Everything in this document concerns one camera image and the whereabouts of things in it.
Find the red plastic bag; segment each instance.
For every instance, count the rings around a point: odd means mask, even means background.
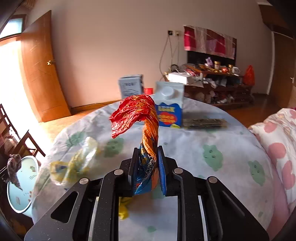
[[[246,70],[246,73],[243,78],[243,83],[245,85],[254,86],[255,85],[255,75],[252,65],[249,65],[249,67]]]

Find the tablecloth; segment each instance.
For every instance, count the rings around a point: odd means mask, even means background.
[[[55,139],[42,164],[33,190],[32,215],[36,222],[65,192],[49,177],[53,161],[69,162],[86,137],[94,138],[103,151],[88,177],[104,177],[131,158],[142,138],[141,124],[134,124],[116,139],[111,138],[110,115],[114,103],[100,108],[65,128]],[[223,129],[189,130],[159,127],[159,142],[166,156],[194,176],[216,176],[267,229],[273,214],[273,181],[270,159],[255,136],[239,121],[214,106],[185,98],[183,118],[223,118]],[[120,240],[175,240],[177,197],[164,197],[158,186],[135,196],[127,206],[129,217],[119,221]]]

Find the white box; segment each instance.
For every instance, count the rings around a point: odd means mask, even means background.
[[[186,74],[186,73],[175,73],[175,72],[169,73],[168,80],[169,80],[169,82],[182,83],[184,85],[194,83],[193,77],[189,74]]]

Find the brass door knob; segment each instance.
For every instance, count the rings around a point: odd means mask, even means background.
[[[55,61],[54,60],[50,60],[50,61],[47,62],[47,65],[52,65],[53,63],[55,63]]]

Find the brown door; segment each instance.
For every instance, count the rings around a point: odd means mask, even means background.
[[[293,39],[274,33],[274,45],[274,75],[269,95],[279,107],[287,108],[295,71],[295,44]]]
[[[54,64],[50,27],[51,11],[48,11],[20,37],[25,91],[34,114],[43,122],[71,115]]]

